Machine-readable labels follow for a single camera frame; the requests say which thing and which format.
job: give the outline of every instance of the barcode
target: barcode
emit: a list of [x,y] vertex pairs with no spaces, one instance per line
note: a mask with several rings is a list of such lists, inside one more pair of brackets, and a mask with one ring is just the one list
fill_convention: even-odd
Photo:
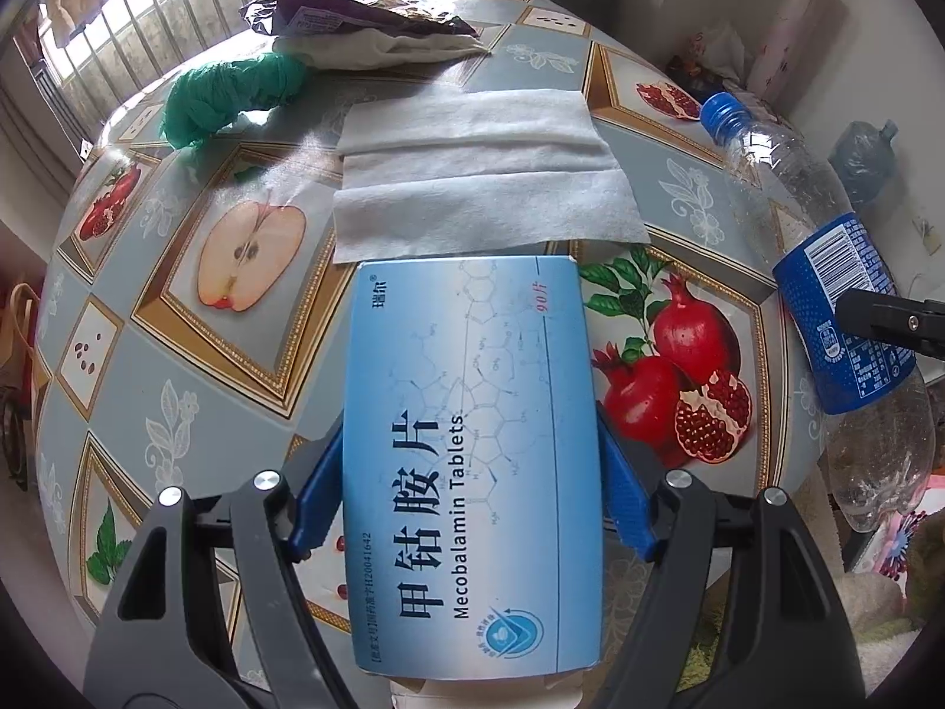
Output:
[[810,243],[804,252],[811,268],[830,301],[830,310],[836,309],[836,300],[844,290],[875,290],[860,254],[849,238],[847,227],[835,226],[824,237]]

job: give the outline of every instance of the circular blue logo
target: circular blue logo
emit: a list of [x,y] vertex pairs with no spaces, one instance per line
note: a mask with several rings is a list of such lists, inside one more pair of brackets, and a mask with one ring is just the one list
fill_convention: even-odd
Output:
[[479,624],[479,646],[498,658],[520,658],[539,646],[545,627],[527,610],[495,610]]

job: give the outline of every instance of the blue gripper pad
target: blue gripper pad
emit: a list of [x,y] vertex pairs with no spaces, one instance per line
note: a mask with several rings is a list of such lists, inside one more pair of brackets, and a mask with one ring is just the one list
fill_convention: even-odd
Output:
[[339,425],[296,499],[294,526],[287,542],[294,561],[324,544],[341,506],[341,430]]
[[649,495],[624,457],[619,443],[611,435],[611,430],[607,429],[599,416],[597,435],[604,481],[604,506],[617,528],[617,537],[625,547],[634,549],[641,560],[653,561],[657,538],[650,522]]

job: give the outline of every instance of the blue and white box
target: blue and white box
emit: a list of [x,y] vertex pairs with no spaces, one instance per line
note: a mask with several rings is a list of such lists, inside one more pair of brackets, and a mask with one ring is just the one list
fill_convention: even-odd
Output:
[[372,262],[355,285],[343,497],[358,665],[432,681],[594,665],[601,485],[575,262]]

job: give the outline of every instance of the silver bolt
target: silver bolt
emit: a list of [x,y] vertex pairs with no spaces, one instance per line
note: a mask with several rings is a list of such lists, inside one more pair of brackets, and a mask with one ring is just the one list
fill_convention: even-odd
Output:
[[769,487],[764,492],[764,500],[772,506],[784,506],[787,503],[787,493],[780,487]]
[[688,473],[688,471],[674,469],[666,473],[666,484],[669,487],[678,487],[679,490],[682,490],[684,487],[689,487],[693,484],[693,476]]
[[252,485],[256,490],[272,490],[273,487],[279,485],[279,473],[271,469],[260,471],[253,478]]
[[161,506],[173,506],[177,504],[177,501],[181,500],[181,497],[183,497],[183,490],[176,485],[172,485],[171,487],[165,487],[164,490],[158,494],[158,503],[161,504]]

